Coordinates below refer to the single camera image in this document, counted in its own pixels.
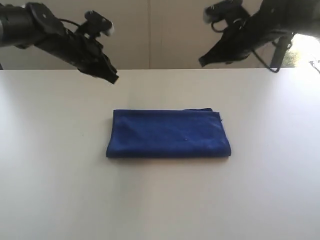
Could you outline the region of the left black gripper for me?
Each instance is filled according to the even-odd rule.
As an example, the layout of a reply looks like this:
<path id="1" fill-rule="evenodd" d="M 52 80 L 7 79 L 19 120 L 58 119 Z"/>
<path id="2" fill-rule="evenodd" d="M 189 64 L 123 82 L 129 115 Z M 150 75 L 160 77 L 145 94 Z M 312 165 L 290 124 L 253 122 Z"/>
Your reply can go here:
<path id="1" fill-rule="evenodd" d="M 117 69 L 108 61 L 95 43 L 88 43 L 81 36 L 66 34 L 60 37 L 61 59 L 87 75 L 94 75 L 115 84 L 119 76 Z"/>

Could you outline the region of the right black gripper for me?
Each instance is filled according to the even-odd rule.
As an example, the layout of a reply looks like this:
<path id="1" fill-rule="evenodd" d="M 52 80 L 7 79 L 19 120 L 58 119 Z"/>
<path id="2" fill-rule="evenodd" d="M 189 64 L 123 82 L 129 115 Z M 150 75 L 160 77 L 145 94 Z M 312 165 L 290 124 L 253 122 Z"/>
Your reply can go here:
<path id="1" fill-rule="evenodd" d="M 273 40 L 268 21 L 260 14 L 250 16 L 245 22 L 235 22 L 223 33 L 217 44 L 198 59 L 201 67 L 211 64 L 229 64 L 246 59 L 252 51 Z"/>

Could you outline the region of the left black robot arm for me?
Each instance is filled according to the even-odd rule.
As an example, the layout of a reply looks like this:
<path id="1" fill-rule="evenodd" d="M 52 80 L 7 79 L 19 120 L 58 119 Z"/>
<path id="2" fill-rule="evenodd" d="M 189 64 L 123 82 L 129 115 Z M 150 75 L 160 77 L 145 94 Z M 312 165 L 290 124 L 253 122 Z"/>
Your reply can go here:
<path id="1" fill-rule="evenodd" d="M 114 84 L 118 71 L 97 40 L 101 34 L 111 36 L 114 25 L 94 10 L 87 11 L 84 17 L 85 22 L 71 31 L 64 26 L 66 19 L 57 18 L 43 3 L 1 5 L 0 45 L 19 49 L 34 46 L 83 74 Z"/>

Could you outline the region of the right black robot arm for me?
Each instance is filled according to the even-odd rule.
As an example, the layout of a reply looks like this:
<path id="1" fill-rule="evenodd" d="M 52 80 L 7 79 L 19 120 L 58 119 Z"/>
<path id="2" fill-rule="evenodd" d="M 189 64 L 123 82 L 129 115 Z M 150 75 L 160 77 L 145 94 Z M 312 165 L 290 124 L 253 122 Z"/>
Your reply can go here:
<path id="1" fill-rule="evenodd" d="M 255 50 L 282 37 L 320 35 L 318 0 L 264 0 L 250 15 L 241 0 L 222 0 L 203 11 L 203 21 L 213 26 L 225 21 L 221 39 L 199 58 L 202 67 L 245 60 Z"/>

